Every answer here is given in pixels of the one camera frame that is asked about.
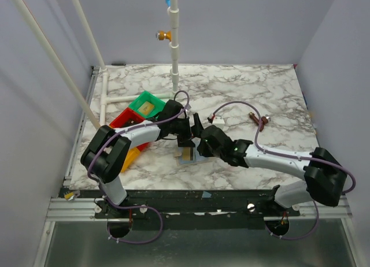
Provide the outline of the gold credit card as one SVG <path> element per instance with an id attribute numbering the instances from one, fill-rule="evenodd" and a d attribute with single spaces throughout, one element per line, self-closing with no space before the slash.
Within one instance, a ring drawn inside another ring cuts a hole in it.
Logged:
<path id="1" fill-rule="evenodd" d="M 194 148 L 184 147 L 182 150 L 182 160 L 183 161 L 193 161 L 194 160 Z"/>

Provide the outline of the beige card holder wallet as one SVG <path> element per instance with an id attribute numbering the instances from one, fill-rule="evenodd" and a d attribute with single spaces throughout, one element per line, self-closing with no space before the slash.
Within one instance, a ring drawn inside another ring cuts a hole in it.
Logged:
<path id="1" fill-rule="evenodd" d="M 179 166 L 201 164 L 213 161 L 214 158 L 201 156 L 197 150 L 200 144 L 199 139 L 193 139 L 195 147 L 177 147 L 174 151 L 174 158 Z"/>

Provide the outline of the white slanted pole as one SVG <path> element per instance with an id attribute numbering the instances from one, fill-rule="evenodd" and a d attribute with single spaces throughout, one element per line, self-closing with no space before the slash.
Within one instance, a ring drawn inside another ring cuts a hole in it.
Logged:
<path id="1" fill-rule="evenodd" d="M 101 125 L 98 119 L 93 114 L 87 101 L 82 96 L 77 85 L 75 84 L 75 82 L 69 75 L 68 71 L 64 67 L 64 64 L 60 60 L 59 56 L 57 55 L 56 51 L 54 50 L 53 46 L 51 45 L 50 41 L 48 40 L 47 36 L 43 32 L 41 26 L 37 22 L 36 18 L 30 11 L 25 1 L 24 0 L 12 0 L 12 2 L 14 3 L 19 13 L 22 15 L 24 21 L 27 23 L 27 25 L 29 26 L 29 28 L 31 29 L 35 37 L 37 38 L 41 47 L 44 49 L 49 60 L 51 61 L 51 63 L 53 64 L 57 72 L 60 74 L 61 78 L 63 79 L 64 83 L 66 84 L 70 92 L 73 94 L 73 96 L 78 101 L 80 107 L 82 108 L 87 118 L 90 120 L 90 122 L 92 123 L 95 129 L 99 129 Z"/>

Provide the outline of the yellow card in green bin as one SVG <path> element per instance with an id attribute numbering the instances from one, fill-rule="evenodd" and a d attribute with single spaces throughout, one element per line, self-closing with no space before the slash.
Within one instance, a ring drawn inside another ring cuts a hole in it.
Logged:
<path id="1" fill-rule="evenodd" d="M 154 109 L 154 105 L 148 101 L 144 102 L 139 108 L 138 112 L 142 115 L 149 115 Z"/>

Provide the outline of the black table front rail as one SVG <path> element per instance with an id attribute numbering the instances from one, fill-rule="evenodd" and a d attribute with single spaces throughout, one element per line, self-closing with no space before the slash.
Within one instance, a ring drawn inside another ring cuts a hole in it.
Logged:
<path id="1" fill-rule="evenodd" d="M 299 216 L 272 204 L 271 190 L 129 190 L 121 209 L 98 201 L 95 218 L 134 230 L 264 229 L 265 219 Z"/>

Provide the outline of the green plastic bin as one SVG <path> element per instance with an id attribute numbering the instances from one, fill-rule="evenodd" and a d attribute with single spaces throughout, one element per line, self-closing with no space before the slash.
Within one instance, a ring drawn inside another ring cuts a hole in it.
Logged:
<path id="1" fill-rule="evenodd" d="M 129 108 L 142 116 L 150 118 L 161 112 L 165 106 L 165 102 L 157 98 L 153 94 L 144 91 L 134 101 L 129 104 Z"/>

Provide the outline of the red plastic bin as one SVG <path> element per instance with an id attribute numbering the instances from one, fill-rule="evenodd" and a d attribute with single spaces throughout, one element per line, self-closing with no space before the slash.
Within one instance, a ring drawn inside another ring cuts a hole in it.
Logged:
<path id="1" fill-rule="evenodd" d="M 144 120 L 145 118 L 140 114 L 130 108 L 126 108 L 109 124 L 109 126 L 111 128 L 125 128 L 142 123 Z"/>

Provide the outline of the yellow plastic bin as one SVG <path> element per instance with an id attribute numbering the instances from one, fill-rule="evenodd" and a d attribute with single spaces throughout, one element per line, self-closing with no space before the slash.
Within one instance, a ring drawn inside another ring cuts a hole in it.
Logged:
<path id="1" fill-rule="evenodd" d="M 130 149 L 124 160 L 121 173 L 125 172 L 130 167 L 130 165 L 140 156 L 140 154 L 141 154 L 141 151 L 137 147 Z"/>

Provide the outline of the orange knob on pipe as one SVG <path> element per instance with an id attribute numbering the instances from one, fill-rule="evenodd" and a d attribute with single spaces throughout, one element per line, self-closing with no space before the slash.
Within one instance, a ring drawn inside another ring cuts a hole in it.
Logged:
<path id="1" fill-rule="evenodd" d="M 156 38 L 160 41 L 163 40 L 172 40 L 171 31 L 157 31 L 156 32 Z"/>

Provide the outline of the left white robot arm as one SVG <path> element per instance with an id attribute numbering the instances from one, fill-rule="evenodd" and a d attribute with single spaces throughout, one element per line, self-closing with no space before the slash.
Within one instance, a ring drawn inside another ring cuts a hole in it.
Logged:
<path id="1" fill-rule="evenodd" d="M 124 217 L 128 211 L 127 192 L 119 174 L 131 149 L 162 140 L 169 134 L 176 135 L 179 147 L 195 146 L 193 139 L 200 137 L 203 126 L 197 113 L 193 114 L 194 125 L 191 126 L 186 109 L 171 99 L 162 111 L 139 124 L 116 129 L 103 125 L 97 130 L 80 163 L 86 168 L 88 177 L 98 183 L 110 200 L 108 211 L 114 217 Z"/>

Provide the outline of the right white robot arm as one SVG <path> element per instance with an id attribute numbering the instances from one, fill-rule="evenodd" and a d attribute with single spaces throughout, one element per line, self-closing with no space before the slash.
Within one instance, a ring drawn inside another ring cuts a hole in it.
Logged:
<path id="1" fill-rule="evenodd" d="M 203 157 L 217 157 L 231 166 L 270 169 L 299 179 L 273 188 L 272 197 L 266 201 L 267 212 L 273 216 L 309 200 L 331 207 L 339 203 L 347 174 L 324 148 L 317 147 L 311 153 L 266 149 L 251 140 L 232 140 L 214 125 L 198 136 L 197 150 Z"/>

